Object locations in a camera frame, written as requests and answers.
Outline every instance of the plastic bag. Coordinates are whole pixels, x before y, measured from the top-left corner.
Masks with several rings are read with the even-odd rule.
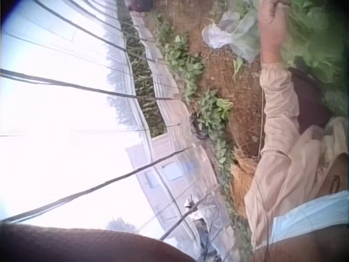
[[[253,62],[260,51],[257,10],[250,10],[241,20],[238,13],[225,12],[218,25],[211,24],[202,30],[202,38],[214,49],[229,44],[236,55]]]

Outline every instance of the dark fabric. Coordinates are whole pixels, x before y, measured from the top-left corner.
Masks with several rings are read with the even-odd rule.
[[[193,262],[159,240],[95,229],[0,224],[1,261]]]
[[[332,114],[321,102],[322,94],[318,83],[302,71],[294,68],[289,70],[299,100],[299,132],[302,134],[311,125],[324,128]]]

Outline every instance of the soil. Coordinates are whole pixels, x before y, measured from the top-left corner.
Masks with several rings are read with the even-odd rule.
[[[154,0],[178,34],[188,34],[190,52],[206,60],[206,68],[199,82],[199,92],[218,89],[219,96],[233,102],[228,131],[244,157],[257,157],[260,147],[262,90],[259,86],[259,62],[245,64],[234,81],[233,60],[236,55],[228,47],[212,50],[203,41],[201,31],[212,23],[209,13],[213,0]],[[147,27],[155,31],[146,19]]]

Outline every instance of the building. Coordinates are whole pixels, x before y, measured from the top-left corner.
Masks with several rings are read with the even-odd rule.
[[[168,156],[173,152],[168,133],[152,138],[151,143],[156,159]],[[142,144],[128,148],[127,153],[134,169],[148,164],[146,152]],[[180,219],[180,213],[176,205],[171,204],[171,196],[165,187],[161,185],[162,181],[157,174],[157,170],[162,174],[163,182],[165,182],[173,197],[176,198],[180,211],[184,214],[185,196],[190,194],[188,190],[190,182],[186,174],[188,174],[191,168],[194,168],[194,166],[190,167],[188,163],[183,165],[183,161],[180,161],[178,156],[174,156],[136,174],[154,214],[165,231]],[[190,240],[188,237],[190,235],[189,228],[182,223],[169,237],[174,237],[178,243],[185,245]]]

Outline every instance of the tree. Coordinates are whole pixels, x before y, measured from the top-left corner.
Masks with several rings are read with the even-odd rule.
[[[137,228],[130,224],[125,222],[122,218],[114,219],[108,223],[106,226],[107,230],[112,230],[112,231],[121,231],[121,232],[129,232],[133,233],[137,230]]]

